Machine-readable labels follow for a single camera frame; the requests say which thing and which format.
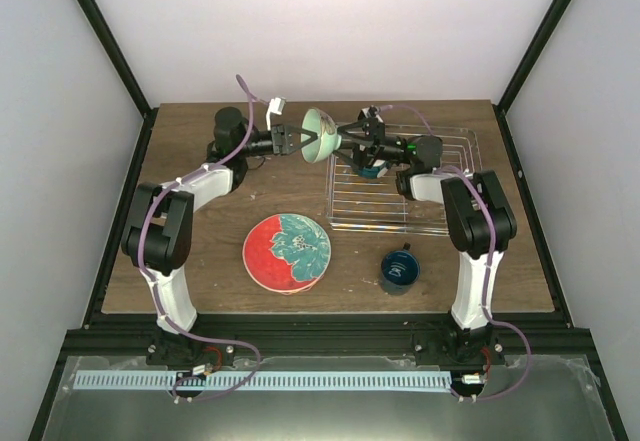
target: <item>black vertical post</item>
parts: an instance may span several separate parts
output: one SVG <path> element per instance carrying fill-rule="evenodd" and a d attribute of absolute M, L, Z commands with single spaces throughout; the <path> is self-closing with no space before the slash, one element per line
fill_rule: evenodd
<path fill-rule="evenodd" d="M 131 71 L 131 68 L 129 68 L 129 64 L 124 58 L 124 55 L 116 42 L 116 38 L 114 38 L 107 22 L 102 16 L 98 4 L 95 0 L 77 1 L 89 20 L 91 27 L 93 27 L 93 30 L 98 36 L 98 39 L 102 43 L 104 50 L 111 59 L 113 66 L 120 75 L 120 79 L 122 79 L 127 91 L 129 91 L 129 95 L 131 96 L 131 99 L 133 99 L 138 111 L 140 111 L 140 114 L 142 114 L 143 117 L 148 116 L 151 113 L 151 107 L 144 97 L 136 78 L 133 76 L 133 72 Z"/>
<path fill-rule="evenodd" d="M 571 3 L 571 0 L 553 0 L 551 2 L 551 6 L 549 6 L 547 13 L 544 15 L 536 34 L 533 36 L 527 51 L 524 53 L 516 72 L 513 73 L 513 77 L 498 103 L 499 112 L 506 114 L 509 111 L 569 3 Z"/>

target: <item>wooden table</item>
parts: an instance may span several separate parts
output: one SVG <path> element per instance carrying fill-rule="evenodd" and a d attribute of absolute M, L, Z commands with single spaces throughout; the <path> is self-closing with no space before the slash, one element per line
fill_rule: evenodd
<path fill-rule="evenodd" d="M 197 168 L 213 138 L 213 117 L 224 104 L 166 104 L 159 111 L 140 181 L 163 182 Z M 371 102 L 288 103 L 278 120 L 300 124 L 309 107 L 329 113 L 338 123 L 355 120 Z M 494 288 L 493 310 L 552 311 L 553 305 L 518 194 L 496 119 L 489 101 L 416 101 L 434 125 L 475 131 L 483 167 L 494 169 L 518 221 Z M 246 104 L 237 104 L 245 114 Z M 257 108 L 264 129 L 264 108 Z M 420 121 L 407 111 L 385 113 L 389 123 Z M 270 157 L 249 171 L 242 185 L 215 199 L 194 217 L 191 255 L 186 264 L 191 299 L 199 312 L 445 312 L 453 303 L 458 252 L 447 237 L 374 234 L 332 230 L 326 215 L 326 164 L 309 165 L 300 153 Z M 283 296 L 266 291 L 247 274 L 242 245 L 247 233 L 276 213 L 300 213 L 320 223 L 329 234 L 333 256 L 323 279 L 310 291 Z M 421 262 L 422 275 L 404 296 L 392 297 L 377 285 L 382 257 L 404 242 Z M 129 258 L 118 254 L 106 298 L 106 313 L 153 312 L 149 289 Z"/>

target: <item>plate with floral design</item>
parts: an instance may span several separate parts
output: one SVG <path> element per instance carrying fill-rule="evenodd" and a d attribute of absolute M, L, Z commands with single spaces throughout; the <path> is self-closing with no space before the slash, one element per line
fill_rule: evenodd
<path fill-rule="evenodd" d="M 293 294 L 310 289 L 329 266 L 331 243 L 322 227 L 300 214 L 276 214 L 244 241 L 247 272 L 265 289 Z"/>

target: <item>robotic arm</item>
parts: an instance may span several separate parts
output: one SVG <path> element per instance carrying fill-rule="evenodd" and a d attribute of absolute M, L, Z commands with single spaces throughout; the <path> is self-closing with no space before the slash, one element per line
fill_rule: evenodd
<path fill-rule="evenodd" d="M 282 110 L 282 102 L 274 101 L 270 103 L 268 118 L 270 112 L 280 114 Z M 462 179 L 439 169 L 442 140 L 436 136 L 416 136 L 409 139 L 386 136 L 384 121 L 379 113 L 379 109 L 372 106 L 363 109 L 356 122 L 334 126 L 341 139 L 333 154 L 351 166 L 356 174 L 366 178 L 382 176 L 393 165 L 408 166 L 396 173 L 398 193 L 410 200 L 443 204 L 450 239 L 460 252 L 458 292 L 451 309 L 456 331 L 451 351 L 457 353 L 465 349 L 463 346 L 469 347 L 477 340 L 486 339 L 488 335 L 489 319 L 483 308 L 486 307 L 490 313 L 490 307 L 484 306 L 483 299 L 487 300 L 486 304 L 490 304 L 499 262 L 509 240 L 516 234 L 515 217 L 495 172 L 483 171 L 468 175 L 472 176 L 470 179 L 473 186 L 477 187 L 489 210 L 496 231 L 496 252 L 490 267 L 488 285 L 485 286 L 490 242 L 487 221 L 476 209 L 475 201 Z M 247 120 L 236 108 L 228 107 L 218 111 L 215 116 L 215 141 L 207 147 L 207 162 L 219 161 L 235 149 L 247 134 L 247 126 Z M 197 316 L 184 273 L 184 263 L 191 248 L 193 212 L 212 199 L 236 189 L 246 175 L 248 157 L 288 155 L 320 142 L 319 134 L 304 127 L 286 124 L 270 125 L 267 131 L 254 128 L 248 142 L 226 166 L 206 171 L 186 183 L 180 178 L 176 180 L 177 187 L 154 213 L 154 217 L 164 218 L 164 225 L 152 223 L 149 226 L 144 246 L 145 264 L 158 281 L 162 306 L 174 323 L 189 331 Z M 145 216 L 162 188 L 163 185 L 143 183 L 134 194 L 121 243 L 123 252 L 131 257 L 134 266 L 138 266 L 138 245 Z M 175 333 L 161 316 L 158 318 L 158 325 Z"/>

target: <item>black metal frame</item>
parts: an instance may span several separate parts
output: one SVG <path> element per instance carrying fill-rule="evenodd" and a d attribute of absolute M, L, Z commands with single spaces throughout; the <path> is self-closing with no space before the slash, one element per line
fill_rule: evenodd
<path fill-rule="evenodd" d="M 520 165 L 509 131 L 506 113 L 523 86 L 533 65 L 544 49 L 554 28 L 571 0 L 553 0 L 530 46 L 520 62 L 502 99 L 494 106 L 504 145 L 522 197 L 538 255 L 553 300 L 550 313 L 496 313 L 499 320 L 517 324 L 527 335 L 538 354 L 582 354 L 593 372 L 600 377 L 600 395 L 607 409 L 616 439 L 628 439 L 611 390 L 600 364 L 591 334 L 573 327 L 571 315 L 562 293 L 549 248 L 544 238 L 526 177 Z M 145 158 L 151 132 L 158 113 L 151 109 L 111 33 L 95 0 L 78 0 L 111 58 L 122 82 L 138 107 L 144 122 L 118 202 L 114 222 L 84 316 L 84 329 L 67 333 L 45 398 L 35 420 L 30 439 L 40 439 L 51 411 L 64 363 L 69 356 L 146 356 L 148 347 L 157 342 L 159 328 L 153 314 L 104 314 L 102 305 L 113 264 L 119 249 L 128 208 Z M 440 345 L 434 344 L 448 321 L 446 314 L 385 315 L 216 315 L 201 314 L 194 330 L 200 334 L 227 339 L 243 339 L 255 343 L 265 356 L 273 355 L 413 355 L 421 365 L 437 364 L 443 369 L 459 370 L 443 358 Z M 511 331 L 496 329 L 493 333 L 504 347 L 503 355 L 522 354 L 520 339 Z M 423 347 L 416 351 L 416 345 Z M 477 367 L 470 360 L 463 367 Z"/>

